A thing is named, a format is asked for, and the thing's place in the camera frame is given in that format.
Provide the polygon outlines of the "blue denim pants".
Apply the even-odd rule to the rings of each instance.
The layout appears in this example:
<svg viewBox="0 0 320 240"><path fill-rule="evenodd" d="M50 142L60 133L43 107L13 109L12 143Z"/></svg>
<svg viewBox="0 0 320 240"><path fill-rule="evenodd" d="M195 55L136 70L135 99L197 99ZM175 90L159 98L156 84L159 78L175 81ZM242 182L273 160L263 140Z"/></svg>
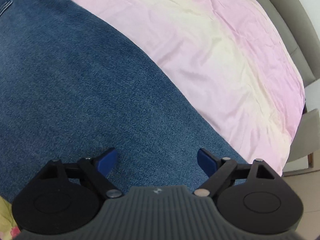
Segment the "blue denim pants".
<svg viewBox="0 0 320 240"><path fill-rule="evenodd" d="M1 196L52 159L118 152L108 179L133 186L206 179L196 155L242 157L126 36L71 0L1 0Z"/></svg>

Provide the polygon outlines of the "pink bed sheet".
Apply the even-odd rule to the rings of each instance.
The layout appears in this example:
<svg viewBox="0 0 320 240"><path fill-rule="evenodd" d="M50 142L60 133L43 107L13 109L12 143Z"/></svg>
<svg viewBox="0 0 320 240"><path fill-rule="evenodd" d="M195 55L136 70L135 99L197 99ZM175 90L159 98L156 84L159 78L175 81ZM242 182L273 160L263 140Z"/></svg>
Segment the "pink bed sheet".
<svg viewBox="0 0 320 240"><path fill-rule="evenodd" d="M304 86L256 0L72 1L139 46L246 161L282 174Z"/></svg>

